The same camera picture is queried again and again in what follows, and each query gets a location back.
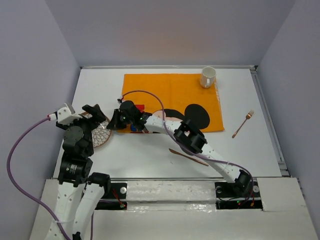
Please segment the white ceramic mug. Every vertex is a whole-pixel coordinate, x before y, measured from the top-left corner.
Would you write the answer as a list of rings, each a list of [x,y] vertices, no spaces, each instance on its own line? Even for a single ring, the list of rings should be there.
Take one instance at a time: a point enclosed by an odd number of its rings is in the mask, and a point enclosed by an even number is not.
[[[201,71],[200,85],[208,89],[216,82],[217,72],[211,66],[206,66]]]

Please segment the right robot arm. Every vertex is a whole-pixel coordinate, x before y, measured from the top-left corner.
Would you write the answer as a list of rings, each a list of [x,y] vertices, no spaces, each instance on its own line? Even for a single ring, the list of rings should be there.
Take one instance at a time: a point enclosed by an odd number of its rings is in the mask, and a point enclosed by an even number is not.
[[[127,100],[114,110],[107,128],[116,131],[123,130],[128,125],[134,126],[142,133],[168,135],[183,152],[204,160],[215,169],[230,185],[230,190],[235,196],[246,198],[252,196],[251,173],[243,166],[223,160],[191,120],[171,120],[166,117],[164,109],[159,114],[141,112],[132,101]]]

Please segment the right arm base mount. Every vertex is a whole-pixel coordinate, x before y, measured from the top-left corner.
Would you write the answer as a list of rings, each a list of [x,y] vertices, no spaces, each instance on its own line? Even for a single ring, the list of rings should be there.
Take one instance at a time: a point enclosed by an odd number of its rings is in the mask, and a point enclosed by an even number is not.
[[[253,182],[253,189],[249,187],[248,192],[242,195],[235,193],[227,182],[215,182],[214,186],[217,210],[263,209],[260,188],[256,180]]]

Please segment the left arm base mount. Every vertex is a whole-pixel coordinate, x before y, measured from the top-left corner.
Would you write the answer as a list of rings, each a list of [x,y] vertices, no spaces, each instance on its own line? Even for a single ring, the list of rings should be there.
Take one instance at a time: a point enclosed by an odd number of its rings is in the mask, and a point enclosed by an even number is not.
[[[110,191],[99,200],[95,210],[125,211],[127,209],[127,182],[111,182]]]

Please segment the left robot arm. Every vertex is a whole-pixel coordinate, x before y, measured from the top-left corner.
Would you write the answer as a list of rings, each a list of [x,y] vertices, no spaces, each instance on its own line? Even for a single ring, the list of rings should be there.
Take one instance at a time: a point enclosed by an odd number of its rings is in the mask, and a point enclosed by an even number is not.
[[[47,240],[81,240],[101,198],[110,194],[110,176],[91,173],[94,154],[92,131],[107,117],[98,104],[82,108],[90,117],[79,115],[66,103],[56,113],[56,126],[64,130],[63,154],[58,173],[55,216]]]

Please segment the yellow Mickey Mouse cloth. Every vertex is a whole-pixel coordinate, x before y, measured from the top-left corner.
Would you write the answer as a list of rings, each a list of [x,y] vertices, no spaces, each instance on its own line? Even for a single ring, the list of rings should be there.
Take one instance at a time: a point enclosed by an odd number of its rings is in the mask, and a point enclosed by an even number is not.
[[[141,112],[171,121],[191,120],[202,132],[223,131],[218,87],[200,85],[201,74],[125,74],[122,95]]]

